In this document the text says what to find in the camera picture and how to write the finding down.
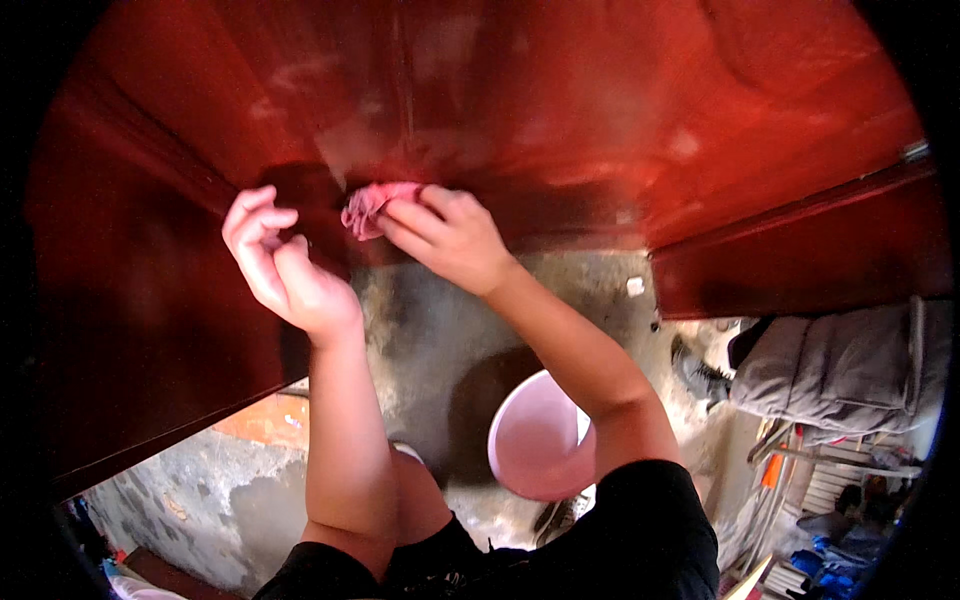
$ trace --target hand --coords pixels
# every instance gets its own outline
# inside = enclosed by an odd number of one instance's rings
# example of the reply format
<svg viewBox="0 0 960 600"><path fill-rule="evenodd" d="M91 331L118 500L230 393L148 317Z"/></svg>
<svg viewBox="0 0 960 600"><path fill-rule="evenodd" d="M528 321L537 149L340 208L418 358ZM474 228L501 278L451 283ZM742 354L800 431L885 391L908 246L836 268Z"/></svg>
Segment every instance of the hand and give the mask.
<svg viewBox="0 0 960 600"><path fill-rule="evenodd" d="M409 202L387 203L386 214L381 213L377 224L387 239L427 269L484 298L517 264L504 247L490 212L467 192L439 185L424 187L420 201L429 208Z"/></svg>
<svg viewBox="0 0 960 600"><path fill-rule="evenodd" d="M299 215L274 207L275 198L272 185L242 191L224 220L224 241L253 296L306 331L314 346L332 344L357 328L362 335L363 313L350 286L310 262L302 235L280 241L280 230L292 227Z"/></svg>

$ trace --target grey cloth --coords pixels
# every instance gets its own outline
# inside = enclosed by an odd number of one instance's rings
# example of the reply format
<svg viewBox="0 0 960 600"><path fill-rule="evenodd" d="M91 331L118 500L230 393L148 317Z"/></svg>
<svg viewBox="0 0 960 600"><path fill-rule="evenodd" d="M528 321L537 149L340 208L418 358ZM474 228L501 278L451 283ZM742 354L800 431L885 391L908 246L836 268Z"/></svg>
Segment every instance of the grey cloth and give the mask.
<svg viewBox="0 0 960 600"><path fill-rule="evenodd" d="M933 418L946 388L953 302L774 319L733 379L740 410L811 425L807 443Z"/></svg>

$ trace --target black shoe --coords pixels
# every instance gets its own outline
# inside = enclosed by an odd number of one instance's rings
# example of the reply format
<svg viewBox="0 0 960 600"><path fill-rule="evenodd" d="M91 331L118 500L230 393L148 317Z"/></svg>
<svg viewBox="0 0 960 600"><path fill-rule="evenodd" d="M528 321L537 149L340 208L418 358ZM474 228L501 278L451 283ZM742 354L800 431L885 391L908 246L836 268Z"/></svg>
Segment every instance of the black shoe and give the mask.
<svg viewBox="0 0 960 600"><path fill-rule="evenodd" d="M720 371L707 366L680 338L670 351L670 364L686 390L698 400L707 400L707 411L730 397L733 382Z"/></svg>

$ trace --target dirty floor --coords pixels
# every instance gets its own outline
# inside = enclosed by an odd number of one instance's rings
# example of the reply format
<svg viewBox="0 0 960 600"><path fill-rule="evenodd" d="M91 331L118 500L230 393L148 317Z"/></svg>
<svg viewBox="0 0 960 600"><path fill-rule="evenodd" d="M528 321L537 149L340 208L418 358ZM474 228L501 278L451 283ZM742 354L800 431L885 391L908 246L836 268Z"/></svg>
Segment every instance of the dirty floor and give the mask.
<svg viewBox="0 0 960 600"><path fill-rule="evenodd" d="M756 474L746 468L759 419L718 406L709 415L670 371L681 335L713 365L726 365L736 323L657 324L643 252L560 252L525 266L620 343L666 407L720 539L721 566L740 552L737 516ZM641 276L646 291L627 295ZM388 435L431 468L477 545L533 547L541 504L492 478L486 438L499 403L540 366L479 300L420 265L358 271L373 381ZM270 396L88 490L93 518L115 547L143 545L218 588L250 597L277 570L306 521L305 400Z"/></svg>

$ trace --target pink cloth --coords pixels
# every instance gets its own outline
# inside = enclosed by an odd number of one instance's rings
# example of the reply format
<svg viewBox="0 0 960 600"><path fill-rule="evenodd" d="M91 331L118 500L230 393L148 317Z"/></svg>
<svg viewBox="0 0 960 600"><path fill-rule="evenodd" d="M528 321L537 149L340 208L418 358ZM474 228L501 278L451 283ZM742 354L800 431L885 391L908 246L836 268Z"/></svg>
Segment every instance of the pink cloth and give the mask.
<svg viewBox="0 0 960 600"><path fill-rule="evenodd" d="M417 202L422 183L397 181L394 183L371 183L353 192L347 207L340 213L340 221L353 237L363 242L383 235L374 217L384 204L391 200Z"/></svg>

